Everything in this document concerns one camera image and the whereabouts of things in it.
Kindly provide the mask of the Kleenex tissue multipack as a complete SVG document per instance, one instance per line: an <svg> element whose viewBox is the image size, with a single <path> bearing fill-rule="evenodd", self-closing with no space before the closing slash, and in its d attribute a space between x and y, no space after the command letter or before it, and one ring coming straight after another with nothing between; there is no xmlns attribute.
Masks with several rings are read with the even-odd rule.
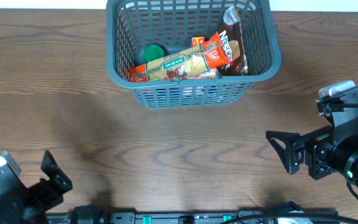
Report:
<svg viewBox="0 0 358 224"><path fill-rule="evenodd" d="M215 99L218 103L223 102L218 92L217 85L132 90L139 103L150 108L211 105Z"/></svg>

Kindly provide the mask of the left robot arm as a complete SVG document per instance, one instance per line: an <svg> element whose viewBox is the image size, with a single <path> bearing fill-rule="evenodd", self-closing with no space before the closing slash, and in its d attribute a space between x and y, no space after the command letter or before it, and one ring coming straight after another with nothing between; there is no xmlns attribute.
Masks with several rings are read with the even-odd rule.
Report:
<svg viewBox="0 0 358 224"><path fill-rule="evenodd" d="M61 174L26 187L10 168L0 168L0 223L47 223L46 211L61 204L72 188Z"/></svg>

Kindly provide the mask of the brown Nescafe Gold pouch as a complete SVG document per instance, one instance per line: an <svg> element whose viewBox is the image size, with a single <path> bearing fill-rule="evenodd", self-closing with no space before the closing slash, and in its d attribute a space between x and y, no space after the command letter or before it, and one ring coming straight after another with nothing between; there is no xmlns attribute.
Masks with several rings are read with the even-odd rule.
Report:
<svg viewBox="0 0 358 224"><path fill-rule="evenodd" d="M248 74L248 64L242 39L241 18L234 6L226 9L219 26L223 52L231 62L218 67L222 76L242 76Z"/></svg>

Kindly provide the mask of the San Remo spaghetti packet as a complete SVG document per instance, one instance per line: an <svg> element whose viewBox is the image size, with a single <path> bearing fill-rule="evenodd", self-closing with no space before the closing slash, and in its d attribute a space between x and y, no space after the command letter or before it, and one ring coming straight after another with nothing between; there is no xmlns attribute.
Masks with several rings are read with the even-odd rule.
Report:
<svg viewBox="0 0 358 224"><path fill-rule="evenodd" d="M219 34L189 49L129 69L131 82L186 80L231 62Z"/></svg>

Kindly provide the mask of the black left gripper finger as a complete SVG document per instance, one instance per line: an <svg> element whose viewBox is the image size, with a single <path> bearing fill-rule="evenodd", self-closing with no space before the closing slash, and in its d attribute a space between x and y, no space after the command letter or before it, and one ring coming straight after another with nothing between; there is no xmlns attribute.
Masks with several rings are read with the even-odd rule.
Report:
<svg viewBox="0 0 358 224"><path fill-rule="evenodd" d="M26 187L21 182L20 173L12 169L0 169L0 197L13 195L24 198L26 196Z"/></svg>
<svg viewBox="0 0 358 224"><path fill-rule="evenodd" d="M45 151L44 153L41 170L49 177L53 185L57 187L70 186L70 179L58 166L50 151Z"/></svg>

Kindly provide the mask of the green lid pesto jar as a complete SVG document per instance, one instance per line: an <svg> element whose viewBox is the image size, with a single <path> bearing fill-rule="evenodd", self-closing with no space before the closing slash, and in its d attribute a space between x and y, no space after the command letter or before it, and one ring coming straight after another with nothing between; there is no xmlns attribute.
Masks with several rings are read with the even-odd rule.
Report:
<svg viewBox="0 0 358 224"><path fill-rule="evenodd" d="M144 60L149 63L165 56L164 49L159 45L149 45L144 49Z"/></svg>

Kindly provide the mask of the orange Redoxon box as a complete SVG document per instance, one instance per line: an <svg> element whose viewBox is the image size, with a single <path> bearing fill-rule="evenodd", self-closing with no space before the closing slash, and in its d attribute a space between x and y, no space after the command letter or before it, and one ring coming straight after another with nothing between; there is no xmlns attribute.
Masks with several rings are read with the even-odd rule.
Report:
<svg viewBox="0 0 358 224"><path fill-rule="evenodd" d="M191 39L191 46L192 47L197 46L199 44L202 44L204 41L205 41L204 37L193 37Z"/></svg>

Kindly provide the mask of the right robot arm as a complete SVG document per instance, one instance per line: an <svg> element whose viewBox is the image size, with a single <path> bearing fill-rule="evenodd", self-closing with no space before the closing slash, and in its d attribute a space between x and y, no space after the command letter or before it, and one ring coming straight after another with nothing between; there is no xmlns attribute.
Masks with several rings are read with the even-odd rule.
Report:
<svg viewBox="0 0 358 224"><path fill-rule="evenodd" d="M267 131L265 136L288 174L305 163L314 180L338 172L349 188L358 187L358 124L325 126L303 136L281 131Z"/></svg>

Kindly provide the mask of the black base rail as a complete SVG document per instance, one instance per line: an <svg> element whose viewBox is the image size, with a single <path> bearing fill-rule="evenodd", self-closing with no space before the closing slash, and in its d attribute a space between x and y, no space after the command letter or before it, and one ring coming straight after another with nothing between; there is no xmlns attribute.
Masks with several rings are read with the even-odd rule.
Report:
<svg viewBox="0 0 358 224"><path fill-rule="evenodd" d="M95 205L74 208L69 213L47 214L48 224L204 224L222 223L228 220L249 215L271 213L312 213L316 215L335 215L338 212L330 209L304 210L294 202L284 202L270 208L242 207L236 211L191 211L191 212L137 212L129 210L103 210Z"/></svg>

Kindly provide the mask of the grey plastic basket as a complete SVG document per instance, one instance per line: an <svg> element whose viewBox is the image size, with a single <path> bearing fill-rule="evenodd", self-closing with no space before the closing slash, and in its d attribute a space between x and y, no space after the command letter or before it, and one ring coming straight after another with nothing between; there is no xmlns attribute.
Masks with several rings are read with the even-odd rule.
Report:
<svg viewBox="0 0 358 224"><path fill-rule="evenodd" d="M129 70L144 63L147 46L159 45L166 54L187 49L193 37L211 37L231 6L241 18L246 75L130 81ZM268 0L109 0L106 50L110 79L149 109L233 103L253 84L272 78L282 61Z"/></svg>

